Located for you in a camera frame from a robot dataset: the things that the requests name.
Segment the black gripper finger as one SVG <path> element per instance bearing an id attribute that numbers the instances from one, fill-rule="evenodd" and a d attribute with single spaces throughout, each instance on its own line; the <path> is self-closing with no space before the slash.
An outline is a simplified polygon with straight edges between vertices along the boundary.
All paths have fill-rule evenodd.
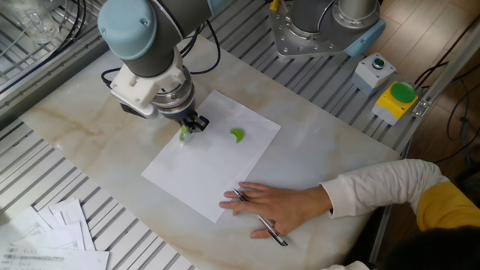
<path id="1" fill-rule="evenodd" d="M 185 126 L 191 134 L 203 132 L 208 125 L 209 120 L 202 115 L 192 114 L 185 119 Z"/>

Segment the person's right hand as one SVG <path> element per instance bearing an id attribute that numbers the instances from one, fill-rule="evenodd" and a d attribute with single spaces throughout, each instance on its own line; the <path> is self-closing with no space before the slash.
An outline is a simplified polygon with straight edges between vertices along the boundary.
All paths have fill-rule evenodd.
<path id="1" fill-rule="evenodd" d="M 274 223 L 279 235 L 285 236 L 306 221 L 325 214 L 333 209 L 332 202 L 322 186 L 305 190 L 290 190 L 269 187 L 251 182 L 239 184 L 246 198 L 239 200 L 233 191 L 227 191 L 226 201 L 220 202 L 222 209 L 230 209 L 234 215 L 249 212 Z"/>

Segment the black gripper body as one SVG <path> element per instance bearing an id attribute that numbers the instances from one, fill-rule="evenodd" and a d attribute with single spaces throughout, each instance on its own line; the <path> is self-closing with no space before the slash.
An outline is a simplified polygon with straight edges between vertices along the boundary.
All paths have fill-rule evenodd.
<path id="1" fill-rule="evenodd" d="M 176 122 L 186 122 L 187 125 L 193 125 L 197 122 L 196 117 L 198 114 L 195 111 L 195 105 L 190 104 L 189 106 L 180 108 L 176 111 L 165 112 L 164 116 Z"/>

